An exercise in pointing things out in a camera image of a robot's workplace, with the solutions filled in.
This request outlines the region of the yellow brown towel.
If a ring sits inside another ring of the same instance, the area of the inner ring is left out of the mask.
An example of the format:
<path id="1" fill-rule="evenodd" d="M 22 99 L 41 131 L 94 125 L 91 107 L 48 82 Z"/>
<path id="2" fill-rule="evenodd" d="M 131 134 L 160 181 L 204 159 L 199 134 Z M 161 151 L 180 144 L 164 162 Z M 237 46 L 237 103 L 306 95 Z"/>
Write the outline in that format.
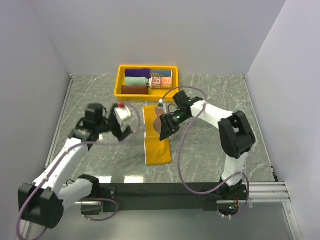
<path id="1" fill-rule="evenodd" d="M 157 105 L 149 105 L 143 108 L 144 132 L 144 153 L 145 164 L 164 165 L 172 162 L 170 140 L 160 140 L 162 129 L 160 116 L 164 114 L 163 109 Z"/>

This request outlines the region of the striped rabbit print towel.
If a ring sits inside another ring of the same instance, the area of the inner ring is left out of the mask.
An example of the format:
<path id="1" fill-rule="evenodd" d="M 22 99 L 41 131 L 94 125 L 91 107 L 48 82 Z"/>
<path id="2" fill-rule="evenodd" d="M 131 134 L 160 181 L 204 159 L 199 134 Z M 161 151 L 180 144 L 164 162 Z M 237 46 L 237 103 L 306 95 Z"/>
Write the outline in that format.
<path id="1" fill-rule="evenodd" d="M 173 86 L 172 77 L 151 77 L 148 81 L 151 89 L 171 89 Z"/>

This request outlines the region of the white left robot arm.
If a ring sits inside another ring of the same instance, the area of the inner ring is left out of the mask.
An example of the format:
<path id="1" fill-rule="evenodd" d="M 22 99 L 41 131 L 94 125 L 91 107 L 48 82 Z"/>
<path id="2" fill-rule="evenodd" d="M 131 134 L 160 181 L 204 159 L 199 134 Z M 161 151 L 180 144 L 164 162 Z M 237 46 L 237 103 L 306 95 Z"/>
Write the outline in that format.
<path id="1" fill-rule="evenodd" d="M 101 134 L 112 133 L 119 143 L 131 135 L 133 131 L 126 124 L 131 117 L 130 109 L 123 103 L 115 103 L 110 111 L 100 103 L 88 104 L 84 117 L 71 130 L 52 163 L 32 183 L 23 183 L 18 189 L 19 221 L 53 229 L 74 203 L 101 197 L 97 177 L 83 174 L 70 186 L 64 187 L 64 184 L 91 148 L 100 145 Z"/>

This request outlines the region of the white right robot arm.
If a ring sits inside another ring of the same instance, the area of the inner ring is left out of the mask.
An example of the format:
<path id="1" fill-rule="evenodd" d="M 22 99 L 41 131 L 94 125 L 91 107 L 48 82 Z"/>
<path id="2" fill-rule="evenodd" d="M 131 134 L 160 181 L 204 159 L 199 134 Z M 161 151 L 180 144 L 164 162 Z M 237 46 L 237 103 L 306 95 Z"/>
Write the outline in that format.
<path id="1" fill-rule="evenodd" d="M 195 191 L 185 181 L 183 186 L 195 195 L 209 195 L 220 189 L 220 195 L 230 200 L 237 195 L 238 189 L 245 177 L 244 166 L 256 137 L 243 111 L 231 112 L 223 110 L 207 102 L 206 98 L 190 98 L 184 91 L 173 96 L 177 106 L 175 112 L 165 110 L 160 115 L 161 129 L 159 139 L 168 139 L 180 130 L 180 124 L 190 118 L 200 119 L 212 125 L 219 131 L 221 147 L 226 154 L 221 182 L 211 190 Z"/>

